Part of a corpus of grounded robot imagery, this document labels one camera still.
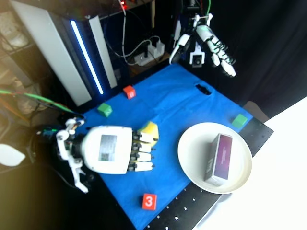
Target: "red block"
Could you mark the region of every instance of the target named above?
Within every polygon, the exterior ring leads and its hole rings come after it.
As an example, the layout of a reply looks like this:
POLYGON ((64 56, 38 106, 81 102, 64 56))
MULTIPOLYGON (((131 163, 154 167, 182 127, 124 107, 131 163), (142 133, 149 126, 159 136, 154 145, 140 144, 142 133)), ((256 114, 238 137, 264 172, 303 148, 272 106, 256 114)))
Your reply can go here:
POLYGON ((125 87, 123 91, 126 93, 128 99, 131 99, 132 97, 136 96, 135 89, 131 85, 125 87))
POLYGON ((143 209, 155 210, 157 206, 157 195, 144 193, 143 196, 143 209))

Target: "white light bar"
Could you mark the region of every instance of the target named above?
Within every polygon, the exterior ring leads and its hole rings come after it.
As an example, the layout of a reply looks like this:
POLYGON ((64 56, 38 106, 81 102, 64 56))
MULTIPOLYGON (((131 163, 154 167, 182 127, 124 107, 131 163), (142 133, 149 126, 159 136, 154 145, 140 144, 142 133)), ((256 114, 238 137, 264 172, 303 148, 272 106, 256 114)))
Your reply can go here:
POLYGON ((94 70, 94 68, 93 68, 93 65, 92 65, 92 63, 91 63, 90 57, 88 56, 88 53, 87 53, 86 48, 85 48, 85 46, 84 46, 84 43, 83 43, 83 40, 82 40, 81 35, 80 35, 80 33, 79 33, 79 30, 78 30, 78 27, 77 27, 77 25, 76 25, 76 22, 73 21, 73 20, 71 20, 71 26, 72 26, 72 29, 73 29, 73 31, 74 31, 76 37, 77 37, 78 43, 79 43, 80 48, 81 48, 81 50, 82 50, 82 52, 83 52, 83 55, 84 55, 85 60, 86 60, 86 62, 87 62, 87 64, 88 64, 88 67, 90 68, 90 71, 91 71, 92 76, 93 76, 93 78, 94 78, 94 80, 95 80, 95 83, 96 83, 96 85, 97 85, 97 88, 98 88, 100 94, 103 94, 104 92, 103 92, 103 90, 102 90, 102 88, 101 88, 101 85, 100 85, 100 83, 99 83, 98 77, 97 77, 97 75, 96 75, 96 73, 95 73, 95 70, 94 70))

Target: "black curtain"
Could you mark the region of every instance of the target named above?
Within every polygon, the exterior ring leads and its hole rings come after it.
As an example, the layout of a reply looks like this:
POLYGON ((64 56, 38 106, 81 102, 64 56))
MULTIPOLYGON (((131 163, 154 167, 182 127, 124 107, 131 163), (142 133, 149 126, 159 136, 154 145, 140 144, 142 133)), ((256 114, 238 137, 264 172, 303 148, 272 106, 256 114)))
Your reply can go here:
POLYGON ((211 28, 237 59, 237 75, 206 65, 186 65, 190 71, 240 105, 254 101, 269 117, 307 96, 306 0, 212 0, 211 9, 211 28))

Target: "robotic arm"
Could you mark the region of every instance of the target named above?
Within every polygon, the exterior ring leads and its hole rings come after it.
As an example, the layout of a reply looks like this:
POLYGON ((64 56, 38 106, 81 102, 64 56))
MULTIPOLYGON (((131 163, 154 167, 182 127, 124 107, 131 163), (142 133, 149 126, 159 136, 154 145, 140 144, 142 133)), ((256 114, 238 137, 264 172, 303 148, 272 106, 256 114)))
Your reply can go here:
POLYGON ((80 174, 85 174, 83 162, 90 170, 107 174, 153 169, 150 143, 157 141, 153 136, 129 127, 97 126, 76 138, 75 129, 83 124, 84 120, 67 120, 66 129, 56 134, 56 140, 60 158, 68 161, 75 186, 84 193, 88 188, 80 181, 80 174))
POLYGON ((201 48, 207 48, 211 53, 213 65, 215 67, 221 66, 225 73, 230 77, 234 77, 236 71, 232 65, 235 63, 235 60, 225 52, 227 46, 223 44, 211 30, 210 21, 212 17, 212 14, 209 14, 208 17, 195 15, 193 18, 194 22, 191 35, 183 34, 179 38, 178 43, 169 58, 169 64, 177 63, 180 60, 181 55, 187 51, 192 37, 194 37, 196 40, 195 51, 191 52, 189 63, 192 64, 193 67, 201 67, 205 62, 204 52, 201 51, 201 48), (201 18, 207 18, 206 24, 200 24, 201 18), (200 57, 196 60, 196 63, 193 61, 195 56, 200 57))

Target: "table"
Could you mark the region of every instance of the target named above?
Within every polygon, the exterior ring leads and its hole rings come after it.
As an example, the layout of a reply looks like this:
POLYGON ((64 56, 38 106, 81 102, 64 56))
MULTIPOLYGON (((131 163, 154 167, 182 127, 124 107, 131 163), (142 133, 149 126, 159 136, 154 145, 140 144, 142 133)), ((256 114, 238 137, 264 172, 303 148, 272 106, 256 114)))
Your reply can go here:
POLYGON ((196 229, 307 229, 306 108, 304 98, 265 123, 274 133, 253 159, 248 182, 196 229))
POLYGON ((120 125, 137 130, 148 120, 156 122, 160 131, 153 153, 156 167, 149 172, 100 176, 136 229, 192 229, 220 195, 202 191, 183 173, 177 159, 181 134, 194 124, 217 122, 240 132, 255 155, 272 131, 179 65, 166 67, 135 85, 135 89, 137 97, 132 100, 120 94, 106 102, 114 111, 109 118, 96 110, 86 113, 86 126, 120 125), (199 91, 198 84, 211 95, 199 91), (231 125, 239 113, 248 118, 242 129, 231 125), (143 193, 158 195, 156 211, 141 208, 143 193))

